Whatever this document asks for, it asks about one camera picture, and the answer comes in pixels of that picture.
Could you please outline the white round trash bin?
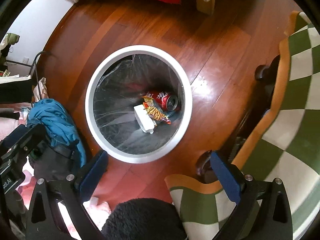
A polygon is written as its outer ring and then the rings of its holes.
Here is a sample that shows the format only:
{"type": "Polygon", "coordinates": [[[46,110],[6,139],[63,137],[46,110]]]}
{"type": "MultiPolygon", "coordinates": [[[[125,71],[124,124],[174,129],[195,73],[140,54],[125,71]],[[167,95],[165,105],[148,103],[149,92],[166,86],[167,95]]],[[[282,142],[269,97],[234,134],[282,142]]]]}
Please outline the white round trash bin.
{"type": "Polygon", "coordinates": [[[189,79],[168,53],[135,45],[109,55],[94,71],[85,96],[89,130],[110,156],[131,164],[155,161],[172,151],[183,138],[192,113],[189,79]],[[170,124],[153,121],[141,129],[135,107],[151,92],[172,92],[178,108],[168,115],[170,124]]]}

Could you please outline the red soda can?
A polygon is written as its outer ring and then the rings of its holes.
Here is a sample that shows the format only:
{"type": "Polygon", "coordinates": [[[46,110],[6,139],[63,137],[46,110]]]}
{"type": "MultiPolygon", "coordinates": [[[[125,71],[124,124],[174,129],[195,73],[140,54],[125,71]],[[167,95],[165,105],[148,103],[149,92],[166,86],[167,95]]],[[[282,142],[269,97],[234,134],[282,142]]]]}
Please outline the red soda can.
{"type": "Polygon", "coordinates": [[[179,100],[176,94],[165,91],[149,91],[146,96],[149,96],[158,103],[161,109],[165,112],[174,111],[179,104],[179,100]]]}

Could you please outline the black fuzzy trouser leg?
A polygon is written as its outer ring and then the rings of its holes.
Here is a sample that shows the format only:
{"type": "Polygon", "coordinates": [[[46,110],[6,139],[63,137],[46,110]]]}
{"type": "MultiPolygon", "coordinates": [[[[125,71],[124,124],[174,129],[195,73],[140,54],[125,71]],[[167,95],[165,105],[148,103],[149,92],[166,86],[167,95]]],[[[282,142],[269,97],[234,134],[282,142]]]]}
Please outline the black fuzzy trouser leg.
{"type": "Polygon", "coordinates": [[[101,233],[106,239],[187,239],[174,205],[155,198],[119,203],[101,233]]]}

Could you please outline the green white checkered tablecloth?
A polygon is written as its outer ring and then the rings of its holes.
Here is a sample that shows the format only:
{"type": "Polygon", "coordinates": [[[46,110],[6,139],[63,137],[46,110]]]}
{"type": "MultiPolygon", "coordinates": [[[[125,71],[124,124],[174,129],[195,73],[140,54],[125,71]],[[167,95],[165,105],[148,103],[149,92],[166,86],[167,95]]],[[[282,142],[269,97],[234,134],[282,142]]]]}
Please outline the green white checkered tablecloth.
{"type": "MultiPolygon", "coordinates": [[[[291,13],[279,52],[271,107],[231,164],[283,181],[293,239],[301,239],[319,213],[319,33],[305,13],[291,13]]],[[[236,206],[219,180],[173,174],[165,182],[188,239],[214,239],[236,206]]]]}

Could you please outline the blue jacket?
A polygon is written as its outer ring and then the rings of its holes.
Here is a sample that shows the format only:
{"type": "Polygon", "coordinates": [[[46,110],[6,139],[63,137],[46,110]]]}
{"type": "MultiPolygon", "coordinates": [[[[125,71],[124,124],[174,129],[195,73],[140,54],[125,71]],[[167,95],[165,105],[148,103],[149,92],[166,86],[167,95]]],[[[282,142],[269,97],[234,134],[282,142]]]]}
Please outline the blue jacket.
{"type": "Polygon", "coordinates": [[[27,127],[43,125],[50,138],[50,145],[63,145],[75,152],[75,160],[84,166],[86,152],[76,125],[66,109],[54,99],[42,99],[34,103],[27,117],[27,127]]]}

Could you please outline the orange snack wrapper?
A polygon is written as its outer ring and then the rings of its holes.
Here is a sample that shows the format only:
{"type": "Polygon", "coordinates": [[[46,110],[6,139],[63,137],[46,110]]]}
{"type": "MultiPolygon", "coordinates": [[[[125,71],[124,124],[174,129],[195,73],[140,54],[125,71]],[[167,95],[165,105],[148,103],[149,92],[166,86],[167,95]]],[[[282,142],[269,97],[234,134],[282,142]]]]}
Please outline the orange snack wrapper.
{"type": "Polygon", "coordinates": [[[144,99],[144,102],[143,102],[144,109],[146,110],[148,116],[152,120],[158,121],[158,122],[162,121],[169,125],[171,124],[170,119],[163,112],[163,110],[161,109],[161,107],[158,105],[158,103],[154,98],[145,95],[143,96],[143,99],[144,99]]]}

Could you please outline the white small box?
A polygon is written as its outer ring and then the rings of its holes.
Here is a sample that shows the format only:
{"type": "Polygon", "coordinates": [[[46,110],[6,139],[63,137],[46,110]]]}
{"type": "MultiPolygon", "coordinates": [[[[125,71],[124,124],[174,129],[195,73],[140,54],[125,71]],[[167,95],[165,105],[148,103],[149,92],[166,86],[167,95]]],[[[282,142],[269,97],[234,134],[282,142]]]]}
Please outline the white small box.
{"type": "Polygon", "coordinates": [[[144,133],[153,134],[155,129],[155,123],[147,114],[146,109],[143,105],[137,105],[134,108],[135,118],[140,126],[140,129],[144,133]]]}

